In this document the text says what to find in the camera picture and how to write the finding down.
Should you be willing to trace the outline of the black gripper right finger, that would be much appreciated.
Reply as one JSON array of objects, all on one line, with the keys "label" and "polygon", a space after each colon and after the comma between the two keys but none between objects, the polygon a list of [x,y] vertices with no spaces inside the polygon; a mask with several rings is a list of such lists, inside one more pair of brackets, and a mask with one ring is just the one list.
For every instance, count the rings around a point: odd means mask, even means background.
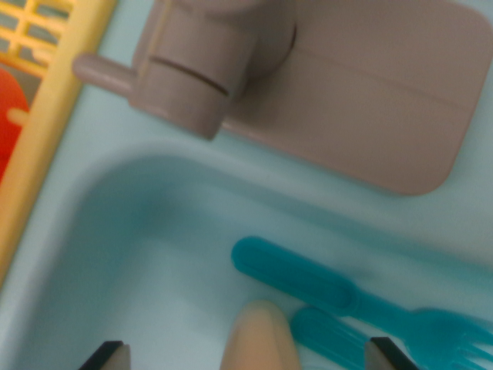
[{"label": "black gripper right finger", "polygon": [[389,337],[372,337],[364,345],[365,370],[416,370],[416,365]]}]

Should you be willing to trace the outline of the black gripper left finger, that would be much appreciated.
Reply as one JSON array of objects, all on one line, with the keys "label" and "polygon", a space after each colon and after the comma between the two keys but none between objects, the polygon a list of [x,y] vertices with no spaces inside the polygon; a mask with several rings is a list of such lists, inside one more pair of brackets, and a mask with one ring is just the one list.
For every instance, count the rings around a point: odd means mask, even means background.
[{"label": "black gripper left finger", "polygon": [[130,370],[130,345],[123,341],[104,341],[82,365],[82,370]]}]

